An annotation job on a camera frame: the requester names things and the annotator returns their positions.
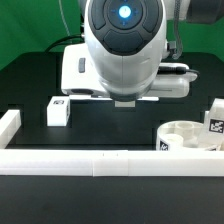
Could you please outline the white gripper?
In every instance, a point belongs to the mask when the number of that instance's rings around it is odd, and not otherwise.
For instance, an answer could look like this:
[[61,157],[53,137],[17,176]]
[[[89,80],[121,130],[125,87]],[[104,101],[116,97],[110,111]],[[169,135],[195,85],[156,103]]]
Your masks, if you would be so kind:
[[182,98],[188,95],[189,75],[158,75],[160,59],[146,54],[117,56],[86,44],[65,48],[61,90],[66,95],[112,99]]

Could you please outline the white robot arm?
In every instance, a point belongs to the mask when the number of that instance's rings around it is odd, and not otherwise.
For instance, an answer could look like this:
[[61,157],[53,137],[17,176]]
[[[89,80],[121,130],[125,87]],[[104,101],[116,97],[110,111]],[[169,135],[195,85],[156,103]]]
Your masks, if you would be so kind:
[[166,39],[167,22],[212,24],[224,0],[78,0],[84,42],[64,50],[61,90],[129,102],[181,98],[198,74],[177,61],[183,45]]

